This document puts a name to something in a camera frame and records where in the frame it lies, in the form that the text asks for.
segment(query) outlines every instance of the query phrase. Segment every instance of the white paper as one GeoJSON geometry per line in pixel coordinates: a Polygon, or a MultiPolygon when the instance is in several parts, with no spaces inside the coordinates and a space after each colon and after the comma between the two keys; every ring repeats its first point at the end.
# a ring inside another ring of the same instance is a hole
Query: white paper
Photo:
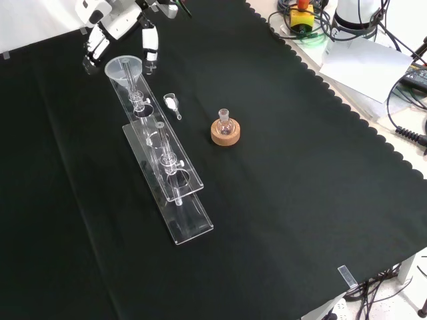
{"type": "Polygon", "coordinates": [[[320,73],[383,103],[411,62],[403,53],[357,38],[335,42],[320,73]]]}

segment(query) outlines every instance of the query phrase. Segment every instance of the black tablecloth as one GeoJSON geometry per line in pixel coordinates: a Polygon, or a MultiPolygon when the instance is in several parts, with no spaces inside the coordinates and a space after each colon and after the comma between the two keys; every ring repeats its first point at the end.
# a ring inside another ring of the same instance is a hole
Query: black tablecloth
{"type": "MultiPolygon", "coordinates": [[[[242,0],[150,14],[215,229],[176,247],[79,31],[0,62],[2,319],[296,319],[427,246],[426,182],[242,0]],[[239,143],[214,145],[221,108],[239,143]]],[[[110,57],[141,56],[141,33],[110,57]]]]}

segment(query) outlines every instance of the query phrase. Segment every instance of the table leg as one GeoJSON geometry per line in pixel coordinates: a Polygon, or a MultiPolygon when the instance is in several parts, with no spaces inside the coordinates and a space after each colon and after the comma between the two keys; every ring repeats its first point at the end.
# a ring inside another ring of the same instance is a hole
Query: table leg
{"type": "Polygon", "coordinates": [[[413,255],[411,258],[402,262],[402,266],[400,267],[398,280],[401,284],[405,284],[409,278],[414,274],[414,270],[417,265],[417,255],[413,255]]]}

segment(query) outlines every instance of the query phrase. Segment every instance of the glass flask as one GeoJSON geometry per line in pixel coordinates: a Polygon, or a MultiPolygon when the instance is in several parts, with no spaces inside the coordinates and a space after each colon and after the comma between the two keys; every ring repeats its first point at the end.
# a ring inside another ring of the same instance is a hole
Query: glass flask
{"type": "Polygon", "coordinates": [[[221,109],[218,115],[220,115],[220,120],[216,125],[216,131],[220,135],[231,135],[234,132],[234,123],[228,116],[229,111],[227,109],[221,109]]]}

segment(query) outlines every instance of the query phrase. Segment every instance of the clear plastic funnel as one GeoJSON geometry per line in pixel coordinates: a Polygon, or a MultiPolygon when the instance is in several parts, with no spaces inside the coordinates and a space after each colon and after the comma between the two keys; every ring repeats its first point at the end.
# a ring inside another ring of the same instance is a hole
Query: clear plastic funnel
{"type": "Polygon", "coordinates": [[[126,59],[129,61],[132,76],[136,82],[142,73],[142,60],[132,55],[122,55],[121,57],[116,57],[111,60],[105,66],[105,74],[122,87],[129,88],[126,72],[123,69],[123,61],[127,61],[126,59]]]}

